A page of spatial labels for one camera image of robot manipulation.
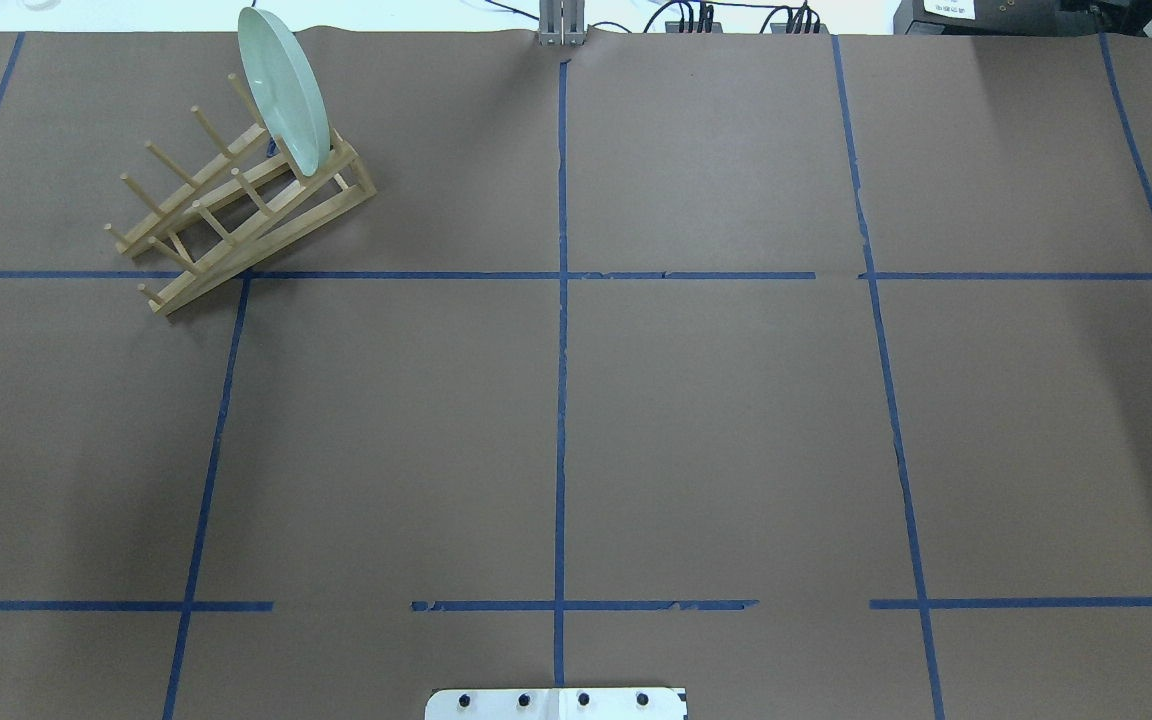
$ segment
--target plate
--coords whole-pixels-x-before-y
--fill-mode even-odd
[[[243,8],[238,54],[270,135],[283,138],[283,151],[291,152],[301,172],[312,176],[328,159],[332,138],[328,111],[305,51],[278,15]]]

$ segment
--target gray tabletop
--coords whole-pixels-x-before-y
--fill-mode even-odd
[[[0,35],[0,717],[1152,717],[1152,41],[300,37],[380,192],[169,321],[237,43]]]

